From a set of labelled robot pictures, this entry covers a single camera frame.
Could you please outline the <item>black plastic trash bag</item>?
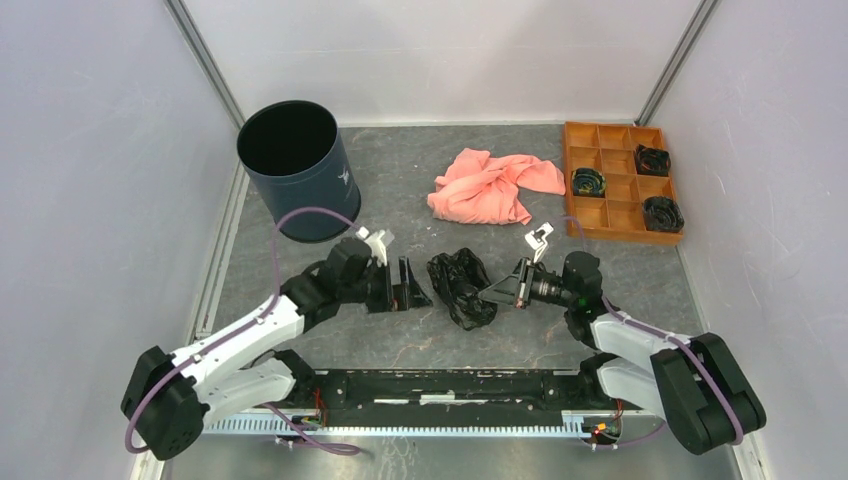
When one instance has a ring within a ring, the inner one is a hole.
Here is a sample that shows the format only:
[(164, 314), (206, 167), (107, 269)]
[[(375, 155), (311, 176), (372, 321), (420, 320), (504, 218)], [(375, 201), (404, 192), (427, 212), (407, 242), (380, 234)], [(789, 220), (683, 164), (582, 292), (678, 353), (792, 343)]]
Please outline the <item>black plastic trash bag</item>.
[(491, 280), (482, 260), (471, 249), (437, 254), (427, 262), (426, 270), (436, 295), (457, 326), (471, 331), (494, 321), (498, 306), (479, 297)]

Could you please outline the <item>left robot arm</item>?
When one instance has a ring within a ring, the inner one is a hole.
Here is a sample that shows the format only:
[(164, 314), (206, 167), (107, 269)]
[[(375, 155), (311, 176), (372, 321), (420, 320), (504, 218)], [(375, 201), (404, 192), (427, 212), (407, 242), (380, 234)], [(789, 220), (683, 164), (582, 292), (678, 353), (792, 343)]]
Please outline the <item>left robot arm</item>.
[(306, 405), (313, 379), (275, 357), (251, 362), (333, 318), (345, 304), (370, 313), (432, 306), (407, 258), (391, 282), (387, 242), (380, 233), (348, 237), (326, 259), (286, 280), (254, 310), (217, 333), (167, 353), (139, 355), (120, 408), (128, 420), (124, 447), (161, 461), (185, 451), (204, 428), (253, 406), (284, 401)]

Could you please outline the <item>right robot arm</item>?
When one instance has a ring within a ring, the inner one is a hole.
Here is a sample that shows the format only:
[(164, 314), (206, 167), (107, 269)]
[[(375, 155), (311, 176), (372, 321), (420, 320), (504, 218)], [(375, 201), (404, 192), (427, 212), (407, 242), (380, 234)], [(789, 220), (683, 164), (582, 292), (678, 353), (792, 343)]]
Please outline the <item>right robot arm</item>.
[(479, 296), (519, 309), (534, 302), (563, 307), (571, 335), (596, 352), (580, 365), (580, 400), (591, 408), (613, 399), (631, 403), (660, 418), (692, 454), (737, 445), (767, 424), (761, 400), (719, 335), (668, 332), (614, 306), (592, 254), (570, 253), (560, 273), (523, 258)]

